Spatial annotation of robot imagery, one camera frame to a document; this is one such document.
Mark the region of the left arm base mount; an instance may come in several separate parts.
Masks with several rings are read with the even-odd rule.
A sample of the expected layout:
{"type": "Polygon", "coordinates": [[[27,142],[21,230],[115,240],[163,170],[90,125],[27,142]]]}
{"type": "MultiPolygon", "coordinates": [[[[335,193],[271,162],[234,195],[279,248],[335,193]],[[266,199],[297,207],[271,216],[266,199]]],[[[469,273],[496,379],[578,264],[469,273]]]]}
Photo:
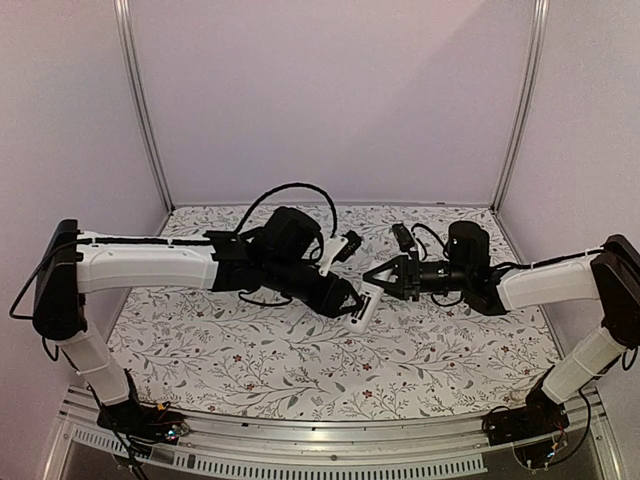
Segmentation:
{"type": "Polygon", "coordinates": [[[146,406],[139,402],[135,392],[114,405],[105,405],[95,393],[93,396],[100,411],[97,424],[134,441],[176,444],[190,433],[185,416],[172,411],[168,403],[146,406]]]}

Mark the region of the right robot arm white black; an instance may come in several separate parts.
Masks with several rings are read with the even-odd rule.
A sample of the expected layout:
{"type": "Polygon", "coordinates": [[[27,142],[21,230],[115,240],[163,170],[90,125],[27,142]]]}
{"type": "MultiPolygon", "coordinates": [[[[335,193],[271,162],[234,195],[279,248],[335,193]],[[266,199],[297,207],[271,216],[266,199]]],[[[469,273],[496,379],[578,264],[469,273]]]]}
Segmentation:
{"type": "Polygon", "coordinates": [[[572,300],[600,302],[600,324],[527,395],[516,421],[524,435],[539,435],[554,422],[555,406],[639,347],[639,253],[622,235],[610,236],[596,249],[538,263],[493,265],[489,235],[471,221],[450,224],[440,261],[420,261],[404,225],[394,225],[393,232],[401,255],[369,270],[363,280],[394,298],[458,292],[484,316],[572,300]]]}

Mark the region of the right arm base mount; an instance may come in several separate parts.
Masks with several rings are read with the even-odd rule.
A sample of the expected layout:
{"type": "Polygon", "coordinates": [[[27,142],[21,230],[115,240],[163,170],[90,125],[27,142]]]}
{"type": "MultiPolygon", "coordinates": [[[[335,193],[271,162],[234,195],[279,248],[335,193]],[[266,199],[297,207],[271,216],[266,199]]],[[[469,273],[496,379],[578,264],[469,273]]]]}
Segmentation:
{"type": "Polygon", "coordinates": [[[481,429],[491,446],[530,440],[547,435],[547,439],[514,449],[516,460],[529,470],[548,468],[558,451],[566,446],[569,418],[563,404],[550,400],[536,385],[517,408],[499,406],[487,413],[481,429]]]}

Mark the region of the white remote control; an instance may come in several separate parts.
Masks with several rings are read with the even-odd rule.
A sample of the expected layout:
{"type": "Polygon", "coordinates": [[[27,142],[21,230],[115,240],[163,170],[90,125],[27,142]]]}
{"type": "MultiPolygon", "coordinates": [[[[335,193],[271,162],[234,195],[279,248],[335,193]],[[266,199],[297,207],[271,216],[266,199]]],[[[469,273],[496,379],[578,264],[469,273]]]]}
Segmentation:
{"type": "Polygon", "coordinates": [[[343,319],[344,328],[354,334],[363,334],[376,313],[380,300],[385,293],[384,285],[393,276],[392,261],[374,260],[370,268],[363,274],[359,289],[361,307],[347,314],[343,319]]]}

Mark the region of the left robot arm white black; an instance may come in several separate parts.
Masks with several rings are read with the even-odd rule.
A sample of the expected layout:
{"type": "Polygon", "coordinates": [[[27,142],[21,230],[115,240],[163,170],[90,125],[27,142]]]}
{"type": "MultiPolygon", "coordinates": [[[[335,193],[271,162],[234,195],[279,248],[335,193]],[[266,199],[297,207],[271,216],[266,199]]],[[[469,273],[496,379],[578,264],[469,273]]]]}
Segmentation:
{"type": "Polygon", "coordinates": [[[104,339],[91,333],[84,314],[87,294],[166,286],[249,294],[265,288],[321,316],[339,318],[363,302],[330,268],[357,247],[354,232],[325,238],[317,222],[290,207],[277,208],[264,225],[248,231],[189,237],[102,235],[67,219],[22,288],[34,292],[31,313],[11,309],[9,315],[31,322],[42,338],[54,342],[98,401],[110,407],[111,419],[126,433],[138,434],[148,426],[148,412],[104,339]]]}

